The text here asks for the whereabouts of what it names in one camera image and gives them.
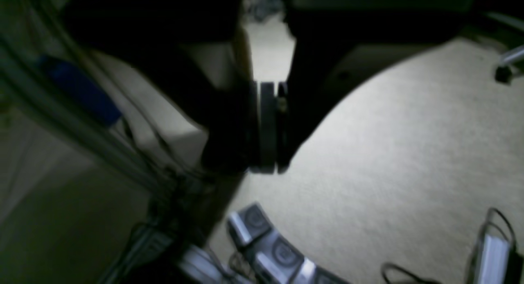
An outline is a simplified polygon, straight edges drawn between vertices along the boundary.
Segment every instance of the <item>black cable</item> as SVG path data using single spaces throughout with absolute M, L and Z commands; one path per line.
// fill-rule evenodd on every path
M 228 279 L 232 283 L 237 282 L 237 280 L 235 279 L 235 275 L 228 273 L 224 269 L 219 258 L 217 257 L 213 249 L 211 249 L 211 246 L 209 245 L 209 243 L 206 242 L 206 236 L 204 236 L 204 232 L 202 232 L 202 230 L 198 226 L 195 226 L 195 229 L 196 229 L 196 232 L 199 234 L 200 238 L 202 239 L 203 243 L 206 245 L 206 248 L 209 251 L 208 254 L 211 257 L 211 260 L 213 261 L 213 265 L 215 265 L 215 267 L 219 270 L 219 272 L 225 279 Z
M 466 284 L 471 284 L 474 281 L 475 270 L 476 270 L 478 259 L 479 259 L 479 252 L 481 252 L 483 248 L 484 239 L 486 237 L 488 228 L 492 227 L 496 229 L 503 236 L 503 238 L 506 241 L 508 241 L 508 236 L 506 236 L 504 231 L 497 224 L 492 222 L 494 214 L 497 214 L 506 223 L 506 226 L 508 227 L 509 233 L 511 235 L 511 249 L 513 251 L 517 250 L 517 240 L 515 237 L 515 232 L 513 231 L 513 227 L 511 226 L 511 223 L 509 223 L 505 215 L 503 215 L 503 213 L 500 210 L 494 207 L 490 207 L 490 209 L 488 209 L 488 212 L 486 214 L 486 219 L 484 223 L 482 224 L 479 230 L 479 233 L 477 234 L 477 241 L 475 241 L 473 252 L 471 252 L 471 255 L 468 260 L 468 265 L 466 266 L 466 279 L 465 279 Z
M 511 223 L 509 223 L 508 219 L 506 219 L 506 216 L 503 215 L 503 213 L 494 208 L 494 207 L 490 207 L 490 209 L 488 209 L 488 213 L 486 215 L 486 222 L 490 222 L 493 218 L 493 214 L 496 213 L 503 221 L 504 223 L 506 223 L 506 226 L 508 227 L 508 230 L 509 230 L 509 234 L 511 235 L 511 248 L 513 250 L 517 250 L 517 238 L 515 236 L 515 232 L 513 230 L 513 227 L 511 226 Z M 499 231 L 504 235 L 504 239 L 506 239 L 506 241 L 508 240 L 508 238 L 506 237 L 506 235 L 504 234 L 504 232 L 502 232 L 502 230 L 500 230 L 500 228 L 498 228 Z
M 230 256 L 228 260 L 228 266 L 234 272 L 244 276 L 251 282 L 257 283 L 255 271 L 251 268 L 249 263 L 245 260 L 244 256 L 240 252 L 235 252 Z
M 127 265 L 125 264 L 124 260 L 127 254 L 129 253 L 129 251 L 131 250 L 131 248 L 133 247 L 133 244 L 136 243 L 136 237 L 139 237 L 140 235 L 143 234 L 143 232 L 141 232 L 140 234 L 135 235 L 136 230 L 138 230 L 138 228 L 142 226 L 157 228 L 157 226 L 154 226 L 148 223 L 143 223 L 143 222 L 137 223 L 131 228 L 131 231 L 129 232 L 129 238 L 127 239 L 126 245 L 124 246 L 124 250 L 122 250 L 122 252 L 120 253 L 120 257 L 118 258 L 118 261 L 115 266 L 116 273 L 117 273 L 117 276 L 116 276 L 117 283 L 119 283 L 125 277 L 124 270 L 127 269 Z
M 419 276 L 415 275 L 414 273 L 404 269 L 403 267 L 395 265 L 395 264 L 393 264 L 391 262 L 386 262 L 386 263 L 382 264 L 382 266 L 380 267 L 380 273 L 382 274 L 382 278 L 384 279 L 386 284 L 393 284 L 393 283 L 395 283 L 395 282 L 391 282 L 389 280 L 388 276 L 387 276 L 387 272 L 390 271 L 390 270 L 396 270 L 396 271 L 399 271 L 399 272 L 403 273 L 404 275 L 407 275 L 408 277 L 413 279 L 412 283 L 417 283 L 417 284 L 441 284 L 440 282 L 438 282 L 438 281 L 436 281 L 434 279 L 420 278 Z
M 150 156 L 146 155 L 146 153 L 144 153 L 142 150 L 138 148 L 136 141 L 135 141 L 135 137 L 133 136 L 133 133 L 131 132 L 131 127 L 129 126 L 129 122 L 127 122 L 126 118 L 122 118 L 122 120 L 123 120 L 122 124 L 124 126 L 125 135 L 122 135 L 117 129 L 115 129 L 117 134 L 121 138 L 123 138 L 124 141 L 129 140 L 127 144 L 129 144 L 129 146 L 131 146 L 131 148 L 133 148 L 133 150 L 135 150 L 137 154 L 144 160 L 144 163 L 146 163 L 149 170 L 153 172 L 156 172 L 157 170 L 161 170 L 161 167 L 155 161 L 153 161 Z
M 55 14 L 57 13 L 56 11 L 56 8 L 54 8 L 54 5 L 51 3 L 50 0 L 43 0 L 45 2 L 45 4 L 47 4 L 47 7 L 51 9 L 51 11 L 53 11 Z M 55 31 L 55 35 L 58 35 L 60 36 L 60 40 L 62 42 L 63 45 L 65 45 L 65 40 L 61 37 L 61 34 L 60 34 L 60 31 L 58 30 L 58 28 L 53 25 L 53 28 L 54 28 L 54 31 Z M 163 148 L 163 150 L 168 154 L 168 156 L 170 157 L 170 159 L 172 159 L 172 161 L 174 161 L 174 163 L 176 163 L 178 166 L 180 166 L 183 170 L 185 170 L 185 172 L 187 172 L 188 175 L 190 176 L 193 176 L 194 178 L 198 178 L 198 179 L 204 179 L 204 178 L 207 178 L 209 176 L 215 176 L 215 177 L 220 177 L 220 178 L 237 178 L 237 176 L 235 175 L 232 175 L 232 176 L 229 176 L 229 175 L 224 175 L 224 174 L 213 174 L 213 173 L 206 173 L 206 172 L 200 172 L 198 170 L 195 170 L 195 169 L 192 169 L 187 163 L 185 163 L 185 161 L 183 161 L 183 159 L 177 155 L 171 148 L 171 146 L 169 146 L 168 142 L 166 142 L 165 138 L 163 138 L 163 136 L 159 133 L 159 131 L 156 129 L 156 125 L 154 124 L 154 121 L 151 120 L 148 116 L 147 116 L 147 113 L 145 112 L 145 109 L 143 109 L 142 107 L 140 107 L 135 101 L 133 101 L 133 99 L 131 99 L 131 96 L 128 94 L 127 91 L 125 91 L 124 88 L 122 88 L 122 84 L 120 84 L 119 81 L 117 81 L 104 67 L 103 67 L 103 64 L 101 64 L 101 62 L 90 52 L 90 51 L 85 51 L 84 50 L 84 53 L 89 57 L 89 59 L 97 66 L 97 68 L 105 75 L 105 77 L 107 77 L 112 83 L 113 85 L 120 91 L 120 93 L 129 101 L 129 103 L 131 103 L 131 105 L 133 105 L 133 107 L 135 107 L 135 109 L 137 109 L 137 111 L 139 112 L 139 114 L 142 115 L 142 117 L 144 118 L 144 120 L 146 120 L 146 122 L 148 123 L 148 126 L 153 130 L 153 133 L 155 135 L 155 138 L 157 139 L 157 141 L 161 144 L 161 147 Z M 76 54 L 73 55 L 77 60 L 77 61 L 80 61 L 77 57 Z

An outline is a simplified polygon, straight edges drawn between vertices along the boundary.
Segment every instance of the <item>beige carpet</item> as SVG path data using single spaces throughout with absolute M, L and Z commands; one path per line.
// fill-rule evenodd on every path
M 284 79 L 283 25 L 248 32 L 255 79 Z M 339 103 L 286 174 L 249 176 L 229 210 L 260 202 L 301 252 L 353 283 L 381 282 L 384 261 L 462 282 L 490 206 L 524 242 L 524 79 L 495 83 L 497 60 L 456 40 L 385 71 Z M 211 246 L 224 261 L 234 251 L 223 224 Z

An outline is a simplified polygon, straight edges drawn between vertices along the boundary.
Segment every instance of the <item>black cord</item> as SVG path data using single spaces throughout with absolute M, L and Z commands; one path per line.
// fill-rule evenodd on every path
M 488 209 L 488 213 L 486 215 L 486 222 L 490 222 L 492 219 L 493 219 L 493 216 L 494 214 L 497 214 L 503 221 L 504 223 L 506 223 L 506 226 L 508 227 L 508 230 L 509 230 L 509 234 L 511 235 L 511 248 L 513 250 L 517 250 L 517 238 L 515 236 L 515 232 L 513 230 L 513 227 L 511 226 L 511 223 L 509 223 L 508 219 L 506 219 L 506 216 L 503 215 L 503 213 L 494 208 L 494 207 L 490 207 L 490 209 Z M 501 232 L 504 236 L 504 239 L 506 239 L 506 241 L 508 240 L 507 236 L 504 234 L 504 232 L 502 232 L 502 230 L 500 230 L 500 228 L 497 228 L 499 230 L 499 232 Z
M 257 283 L 255 271 L 251 268 L 249 263 L 245 260 L 244 256 L 240 252 L 235 252 L 230 256 L 228 266 L 234 272 L 244 276 L 251 282 Z
M 161 168 L 158 165 L 158 163 L 153 161 L 150 156 L 146 155 L 146 153 L 144 153 L 142 150 L 138 148 L 136 141 L 135 141 L 135 137 L 133 136 L 133 132 L 131 131 L 131 127 L 129 126 L 129 122 L 127 121 L 126 118 L 122 117 L 122 124 L 124 126 L 125 135 L 122 135 L 117 129 L 115 129 L 117 134 L 120 135 L 120 137 L 123 138 L 124 141 L 129 140 L 127 144 L 129 144 L 133 148 L 133 150 L 135 150 L 138 153 L 138 155 L 144 160 L 144 163 L 146 163 L 146 165 L 148 166 L 148 168 L 151 171 L 153 172 L 160 171 Z
M 137 223 L 131 228 L 131 231 L 129 232 L 129 238 L 127 239 L 127 243 L 124 246 L 124 250 L 120 253 L 120 257 L 118 258 L 118 261 L 116 263 L 116 273 L 117 273 L 116 282 L 117 283 L 121 282 L 123 278 L 125 277 L 124 271 L 125 269 L 127 269 L 127 265 L 124 262 L 124 260 L 127 254 L 129 253 L 129 251 L 131 250 L 131 248 L 133 247 L 133 244 L 136 243 L 136 237 L 139 237 L 140 235 L 143 234 L 141 232 L 140 234 L 135 235 L 136 230 L 138 230 L 138 228 L 142 226 L 158 229 L 158 227 L 155 225 L 152 225 L 149 223 L 143 223 L 143 222 Z
M 404 269 L 403 267 L 395 265 L 395 264 L 393 264 L 391 262 L 386 262 L 386 263 L 382 264 L 382 266 L 380 267 L 380 273 L 382 274 L 382 278 L 384 279 L 386 284 L 393 284 L 393 283 L 395 283 L 395 282 L 391 282 L 389 280 L 388 276 L 387 276 L 387 272 L 390 271 L 390 270 L 396 270 L 396 271 L 399 271 L 399 272 L 403 273 L 404 275 L 407 275 L 408 277 L 413 279 L 412 283 L 417 283 L 417 284 L 441 284 L 440 282 L 438 282 L 438 281 L 436 281 L 434 279 L 420 278 L 419 276 L 415 275 L 414 273 Z
M 208 249 L 208 254 L 209 256 L 211 257 L 211 260 L 213 261 L 213 264 L 215 265 L 215 267 L 219 270 L 219 272 L 222 274 L 222 276 L 227 279 L 228 281 L 232 282 L 232 283 L 236 283 L 238 282 L 236 279 L 235 279 L 235 275 L 231 274 L 231 273 L 228 273 L 224 267 L 222 266 L 219 258 L 217 257 L 217 255 L 215 254 L 215 252 L 213 251 L 213 249 L 211 249 L 211 246 L 206 243 L 206 236 L 204 236 L 204 232 L 202 232 L 202 230 L 198 227 L 195 227 L 196 229 L 196 232 L 199 234 L 200 238 L 202 239 L 202 241 L 204 242 L 204 244 L 206 245 L 206 248 Z
M 470 255 L 470 258 L 468 260 L 468 265 L 466 266 L 466 284 L 472 284 L 475 279 L 475 270 L 477 268 L 478 259 L 479 259 L 479 252 L 481 252 L 483 245 L 484 245 L 484 239 L 486 237 L 486 233 L 489 227 L 496 229 L 503 238 L 507 241 L 508 236 L 504 233 L 504 231 L 495 223 L 492 222 L 494 215 L 497 214 L 505 223 L 509 230 L 509 234 L 511 235 L 511 249 L 513 251 L 517 250 L 517 240 L 515 237 L 515 232 L 513 231 L 513 227 L 511 226 L 511 223 L 506 219 L 505 215 L 503 213 L 494 208 L 490 207 L 488 209 L 488 212 L 486 214 L 486 219 L 484 223 L 482 224 L 479 233 L 477 235 L 477 241 L 475 241 L 475 246 L 473 248 L 473 252 Z

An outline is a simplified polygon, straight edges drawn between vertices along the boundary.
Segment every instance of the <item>blue object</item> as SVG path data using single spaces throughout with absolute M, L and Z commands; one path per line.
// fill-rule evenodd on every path
M 111 98 L 80 68 L 48 55 L 40 58 L 38 67 L 56 87 L 104 126 L 114 125 L 122 116 Z

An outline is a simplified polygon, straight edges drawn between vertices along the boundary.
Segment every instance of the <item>cable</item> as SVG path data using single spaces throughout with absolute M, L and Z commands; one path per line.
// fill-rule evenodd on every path
M 118 261 L 115 266 L 115 269 L 117 271 L 116 283 L 120 283 L 123 280 L 123 278 L 126 276 L 125 270 L 128 268 L 128 266 L 124 262 L 124 260 L 127 254 L 129 253 L 129 251 L 131 250 L 131 248 L 133 247 L 133 244 L 136 243 L 137 237 L 143 234 L 143 232 L 141 232 L 135 235 L 136 230 L 138 230 L 138 228 L 140 227 L 152 228 L 152 229 L 158 230 L 159 232 L 163 232 L 162 230 L 158 228 L 158 226 L 154 224 L 150 224 L 150 223 L 144 223 L 144 222 L 137 223 L 131 228 L 131 231 L 129 232 L 129 238 L 127 239 L 127 243 L 122 253 L 120 253 L 120 257 L 118 258 Z
M 470 255 L 469 260 L 468 260 L 468 265 L 466 266 L 466 279 L 465 279 L 465 283 L 466 284 L 473 283 L 473 280 L 475 278 L 475 270 L 476 270 L 476 267 L 477 267 L 479 252 L 483 248 L 484 239 L 486 237 L 486 233 L 487 233 L 488 228 L 492 227 L 492 228 L 496 229 L 503 236 L 503 238 L 506 241 L 508 241 L 508 236 L 506 236 L 504 231 L 502 231 L 502 229 L 497 224 L 492 222 L 494 214 L 497 214 L 506 223 L 506 226 L 507 226 L 507 228 L 509 230 L 509 233 L 511 235 L 511 249 L 514 252 L 517 250 L 517 240 L 516 240 L 516 237 L 515 237 L 515 232 L 513 231 L 513 227 L 511 226 L 511 223 L 509 223 L 509 221 L 506 219 L 505 215 L 503 215 L 503 213 L 500 210 L 498 210 L 498 209 L 496 209 L 494 207 L 490 207 L 490 209 L 488 209 L 488 212 L 486 214 L 486 219 L 485 219 L 484 223 L 482 224 L 482 226 L 481 226 L 481 228 L 479 230 L 479 233 L 477 234 L 477 241 L 475 241 L 473 252 L 471 252 L 471 255 Z
M 387 271 L 389 270 L 396 270 L 404 275 L 409 276 L 411 279 L 413 279 L 413 283 L 417 284 L 441 284 L 440 282 L 434 280 L 434 279 L 426 279 L 426 278 L 420 278 L 419 276 L 415 275 L 414 273 L 404 269 L 403 267 L 400 267 L 398 265 L 392 264 L 391 262 L 386 262 L 382 264 L 380 267 L 380 273 L 382 274 L 382 279 L 386 282 L 386 284 L 392 284 L 395 282 L 391 282 L 387 276 Z
M 144 153 L 142 150 L 140 150 L 135 142 L 135 137 L 133 136 L 133 133 L 131 132 L 131 127 L 129 126 L 129 123 L 127 122 L 127 119 L 125 118 L 122 118 L 122 124 L 124 126 L 124 133 L 126 135 L 122 135 L 122 133 L 120 131 L 118 131 L 117 129 L 115 129 L 116 133 L 120 136 L 120 138 L 123 138 L 124 141 L 127 142 L 127 144 L 129 144 L 129 146 L 131 146 L 133 148 L 133 150 L 135 150 L 137 152 L 137 154 L 144 160 L 144 162 L 146 163 L 146 165 L 148 166 L 148 168 L 151 170 L 151 171 L 155 171 L 155 170 L 161 170 L 161 167 L 155 162 L 152 160 L 152 158 L 148 155 L 146 155 L 146 153 Z
M 55 14 L 57 13 L 56 11 L 56 8 L 54 8 L 53 4 L 51 3 L 50 0 L 43 0 L 45 2 L 45 4 L 47 5 L 47 7 L 49 9 L 51 9 L 52 12 L 54 12 Z M 58 28 L 54 25 L 54 23 L 52 22 L 52 20 L 47 17 L 46 19 L 50 24 L 53 24 L 52 28 L 54 29 L 54 32 L 55 32 L 55 35 L 56 36 L 59 36 L 60 37 L 60 41 L 62 42 L 63 45 L 66 45 L 65 43 L 65 40 L 62 38 L 61 34 L 60 34 L 60 31 L 58 30 Z M 74 54 L 73 50 L 68 46 L 68 50 L 70 53 L 73 54 L 73 57 L 75 57 L 75 60 L 77 62 L 80 63 L 80 60 L 78 59 L 78 56 L 76 54 Z M 195 170 L 195 169 L 192 169 L 187 163 L 185 163 L 185 161 L 183 161 L 183 159 L 180 158 L 180 156 L 178 156 L 171 148 L 171 146 L 169 146 L 168 142 L 166 142 L 165 138 L 163 138 L 163 136 L 159 133 L 159 131 L 156 129 L 156 124 L 154 124 L 154 121 L 150 119 L 150 117 L 147 116 L 147 113 L 145 112 L 145 109 L 143 107 L 140 107 L 140 105 L 138 105 L 135 101 L 133 101 L 133 99 L 131 98 L 131 96 L 128 94 L 127 91 L 125 91 L 124 88 L 122 88 L 122 85 L 120 84 L 119 81 L 117 81 L 104 67 L 103 67 L 103 64 L 101 64 L 101 62 L 90 52 L 90 51 L 85 51 L 83 50 L 84 53 L 89 57 L 89 59 L 97 66 L 97 68 L 104 74 L 105 77 L 107 77 L 112 83 L 113 85 L 120 91 L 120 93 L 129 101 L 129 103 L 131 103 L 131 105 L 133 105 L 133 107 L 135 107 L 137 109 L 137 111 L 139 112 L 139 114 L 142 115 L 142 117 L 144 118 L 144 120 L 146 120 L 146 122 L 148 123 L 149 127 L 153 130 L 153 133 L 155 135 L 155 138 L 157 139 L 157 141 L 160 143 L 162 149 L 168 154 L 168 156 L 170 157 L 170 159 L 172 159 L 172 161 L 174 161 L 174 163 L 176 165 L 178 165 L 180 168 L 182 168 L 183 170 L 185 170 L 185 172 L 189 175 L 189 176 L 193 176 L 194 178 L 197 178 L 197 179 L 200 179 L 200 180 L 204 180 L 208 177 L 220 177 L 220 178 L 238 178 L 238 175 L 225 175 L 225 174 L 213 174 L 213 173 L 208 173 L 208 172 L 200 172 L 198 170 Z
M 195 229 L 196 229 L 196 232 L 199 234 L 200 238 L 202 239 L 202 241 L 204 241 L 204 244 L 206 245 L 206 248 L 209 251 L 208 253 L 209 253 L 209 256 L 211 257 L 211 260 L 213 261 L 213 264 L 219 270 L 219 272 L 222 274 L 222 276 L 225 279 L 228 279 L 232 283 L 238 282 L 238 280 L 235 279 L 235 275 L 234 274 L 232 275 L 231 273 L 227 272 L 224 269 L 224 267 L 220 263 L 219 258 L 217 257 L 217 255 L 215 254 L 213 249 L 211 249 L 211 246 L 209 246 L 209 243 L 206 242 L 206 236 L 204 236 L 204 232 L 202 232 L 202 230 L 198 226 L 195 226 Z
M 496 213 L 504 221 L 504 223 L 506 223 L 506 226 L 508 227 L 508 230 L 509 230 L 509 234 L 511 235 L 511 248 L 513 250 L 517 250 L 517 238 L 515 236 L 515 232 L 513 230 L 513 227 L 511 226 L 511 223 L 509 223 L 508 219 L 506 219 L 506 216 L 503 215 L 502 212 L 500 212 L 500 210 L 498 210 L 498 209 L 496 209 L 494 207 L 490 207 L 490 209 L 488 209 L 488 213 L 486 215 L 486 222 L 489 222 L 489 221 L 492 220 L 494 213 Z M 502 232 L 502 230 L 500 230 L 500 228 L 498 228 L 498 229 L 504 235 L 504 239 L 507 240 L 507 237 L 505 236 L 504 232 Z
M 251 282 L 257 283 L 255 271 L 251 268 L 249 263 L 247 263 L 244 256 L 240 252 L 235 252 L 230 256 L 228 260 L 228 266 L 234 272 L 244 276 Z

